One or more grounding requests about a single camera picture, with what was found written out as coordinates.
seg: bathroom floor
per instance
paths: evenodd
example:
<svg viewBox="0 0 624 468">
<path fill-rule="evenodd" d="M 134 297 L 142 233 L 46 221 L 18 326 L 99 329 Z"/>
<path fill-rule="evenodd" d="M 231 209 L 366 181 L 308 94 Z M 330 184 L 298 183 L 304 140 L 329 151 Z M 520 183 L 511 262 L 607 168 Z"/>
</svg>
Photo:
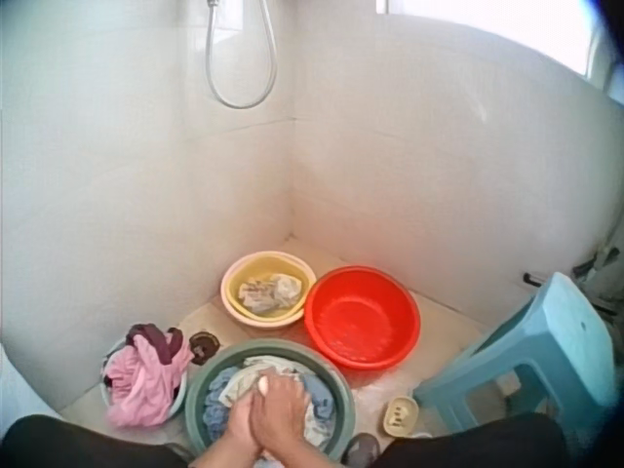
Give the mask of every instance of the bathroom floor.
<svg viewBox="0 0 624 468">
<path fill-rule="evenodd" d="M 296 239 L 289 239 L 282 251 L 300 256 L 307 261 L 318 276 L 346 264 L 339 258 L 312 248 Z M 370 432 L 377 436 L 382 446 L 391 439 L 382 434 L 379 422 L 386 403 L 395 396 L 407 395 L 418 383 L 436 374 L 449 360 L 479 338 L 482 331 L 475 322 L 418 294 L 413 294 L 421 317 L 421 335 L 416 347 L 399 366 L 381 373 L 343 370 L 353 390 L 356 402 L 356 433 Z M 302 323 L 279 331 L 258 331 L 239 325 L 225 311 L 220 297 L 189 314 L 179 327 L 185 336 L 205 330 L 215 334 L 221 349 L 257 337 L 279 337 L 311 345 Z M 191 365 L 192 379 L 197 367 Z M 502 398 L 496 388 L 488 389 L 480 398 L 484 419 L 497 418 L 502 411 Z M 62 410 L 61 415 L 70 422 L 100 433 L 147 444 L 175 442 L 188 447 L 184 415 L 180 414 L 165 425 L 151 429 L 117 429 L 105 418 L 105 406 L 95 386 L 80 399 Z M 418 420 L 419 431 L 434 435 L 445 433 L 434 411 L 422 411 Z"/>
</svg>

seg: soap dish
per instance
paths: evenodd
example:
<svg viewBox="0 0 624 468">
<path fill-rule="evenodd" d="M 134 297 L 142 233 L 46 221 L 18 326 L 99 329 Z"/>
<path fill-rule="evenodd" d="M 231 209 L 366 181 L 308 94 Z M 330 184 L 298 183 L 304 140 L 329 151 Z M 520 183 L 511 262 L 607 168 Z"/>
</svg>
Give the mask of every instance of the soap dish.
<svg viewBox="0 0 624 468">
<path fill-rule="evenodd" d="M 418 403 L 410 397 L 393 399 L 383 417 L 383 430 L 389 436 L 411 438 L 418 419 Z"/>
</svg>

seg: pink cloth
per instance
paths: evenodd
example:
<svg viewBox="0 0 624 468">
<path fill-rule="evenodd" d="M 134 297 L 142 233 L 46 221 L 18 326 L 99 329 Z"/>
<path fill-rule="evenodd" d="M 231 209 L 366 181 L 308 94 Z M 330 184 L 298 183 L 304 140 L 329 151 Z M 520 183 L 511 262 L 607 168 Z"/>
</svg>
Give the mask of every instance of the pink cloth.
<svg viewBox="0 0 624 468">
<path fill-rule="evenodd" d="M 116 426 L 154 426 L 167 419 L 182 374 L 193 358 L 188 341 L 163 365 L 154 347 L 141 335 L 114 354 L 106 366 L 112 380 L 108 419 Z"/>
</svg>

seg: plastic stool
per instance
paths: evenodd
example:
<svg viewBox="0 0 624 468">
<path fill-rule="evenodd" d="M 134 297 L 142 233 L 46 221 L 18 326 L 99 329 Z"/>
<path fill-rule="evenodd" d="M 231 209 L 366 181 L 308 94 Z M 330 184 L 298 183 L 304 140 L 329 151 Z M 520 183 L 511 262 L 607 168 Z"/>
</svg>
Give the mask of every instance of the plastic stool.
<svg viewBox="0 0 624 468">
<path fill-rule="evenodd" d="M 436 407 L 451 432 L 465 431 L 479 425 L 466 396 L 511 371 L 521 388 L 507 398 L 509 415 L 535 411 L 549 398 L 562 428 L 575 432 L 591 428 L 616 403 L 610 336 L 567 276 L 555 273 L 520 312 L 421 383 L 413 397 Z"/>
</svg>

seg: hand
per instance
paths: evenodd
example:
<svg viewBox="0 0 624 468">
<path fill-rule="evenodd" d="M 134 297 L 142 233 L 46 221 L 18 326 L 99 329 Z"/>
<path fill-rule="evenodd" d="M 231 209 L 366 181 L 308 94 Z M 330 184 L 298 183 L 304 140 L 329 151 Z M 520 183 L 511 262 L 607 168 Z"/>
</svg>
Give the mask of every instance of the hand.
<svg viewBox="0 0 624 468">
<path fill-rule="evenodd" d="M 237 449 L 246 449 L 258 456 L 260 445 L 250 427 L 253 396 L 253 392 L 247 392 L 232 406 L 224 437 L 235 440 L 239 446 Z"/>
<path fill-rule="evenodd" d="M 257 442 L 270 453 L 279 455 L 280 449 L 303 441 L 305 412 L 310 398 L 303 384 L 275 372 L 267 373 L 268 389 L 265 396 L 253 390 L 250 423 Z"/>
</svg>

